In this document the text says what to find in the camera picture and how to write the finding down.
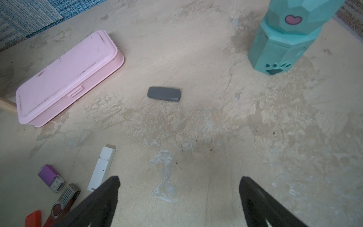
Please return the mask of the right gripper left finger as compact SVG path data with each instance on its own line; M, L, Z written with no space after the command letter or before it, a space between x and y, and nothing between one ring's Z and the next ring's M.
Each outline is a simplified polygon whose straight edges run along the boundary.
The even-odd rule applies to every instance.
M56 221L54 227L109 227L118 203L118 176L112 176L84 199L67 215Z

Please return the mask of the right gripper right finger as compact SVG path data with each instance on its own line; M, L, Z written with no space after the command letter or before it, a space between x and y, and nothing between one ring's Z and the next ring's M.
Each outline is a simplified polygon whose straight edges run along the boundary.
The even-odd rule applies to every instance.
M250 177L241 178L239 194L245 220L249 227L306 226Z

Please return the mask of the white usb flash drive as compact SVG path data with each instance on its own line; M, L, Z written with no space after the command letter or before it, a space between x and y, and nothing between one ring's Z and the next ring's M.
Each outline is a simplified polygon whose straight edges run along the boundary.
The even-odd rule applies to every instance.
M102 148L87 188L88 191L95 191L106 181L115 152L116 146L114 145L108 144Z

